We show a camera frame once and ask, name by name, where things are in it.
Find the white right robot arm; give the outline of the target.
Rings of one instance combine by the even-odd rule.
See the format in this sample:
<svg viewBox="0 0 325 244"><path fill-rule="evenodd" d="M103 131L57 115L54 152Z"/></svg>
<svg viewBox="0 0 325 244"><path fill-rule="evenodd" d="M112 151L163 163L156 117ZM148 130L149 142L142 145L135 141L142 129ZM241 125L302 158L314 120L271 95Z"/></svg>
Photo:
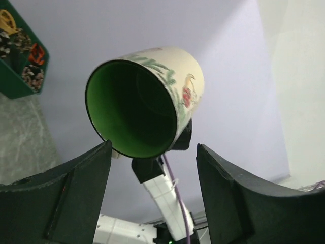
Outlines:
<svg viewBox="0 0 325 244"><path fill-rule="evenodd" d="M158 207L163 223L138 224L101 214L93 243L200 243L166 156L133 158L132 170Z"/></svg>

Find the dark green cup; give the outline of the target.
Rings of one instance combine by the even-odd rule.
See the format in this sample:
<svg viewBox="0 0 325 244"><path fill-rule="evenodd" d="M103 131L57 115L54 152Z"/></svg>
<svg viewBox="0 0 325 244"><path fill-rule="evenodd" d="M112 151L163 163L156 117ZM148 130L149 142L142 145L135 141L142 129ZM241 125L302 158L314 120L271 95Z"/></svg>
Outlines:
<svg viewBox="0 0 325 244"><path fill-rule="evenodd" d="M129 158L169 151L190 122L204 93L198 61L175 46L133 52L99 65L85 89L97 134Z"/></svg>

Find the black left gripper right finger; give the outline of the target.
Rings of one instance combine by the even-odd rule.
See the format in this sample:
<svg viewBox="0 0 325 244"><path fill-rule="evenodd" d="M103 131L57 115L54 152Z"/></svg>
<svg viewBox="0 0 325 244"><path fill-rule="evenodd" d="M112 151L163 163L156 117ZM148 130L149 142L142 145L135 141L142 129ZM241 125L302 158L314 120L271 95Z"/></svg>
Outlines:
<svg viewBox="0 0 325 244"><path fill-rule="evenodd" d="M324 243L324 191L264 180L197 145L212 243Z"/></svg>

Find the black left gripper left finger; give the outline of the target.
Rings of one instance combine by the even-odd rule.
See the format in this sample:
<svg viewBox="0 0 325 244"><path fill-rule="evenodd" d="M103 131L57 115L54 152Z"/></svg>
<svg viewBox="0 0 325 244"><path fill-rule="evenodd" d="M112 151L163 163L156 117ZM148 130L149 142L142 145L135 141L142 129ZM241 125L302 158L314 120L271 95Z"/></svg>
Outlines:
<svg viewBox="0 0 325 244"><path fill-rule="evenodd" d="M111 152L106 141L45 172L1 185L1 243L92 243Z"/></svg>

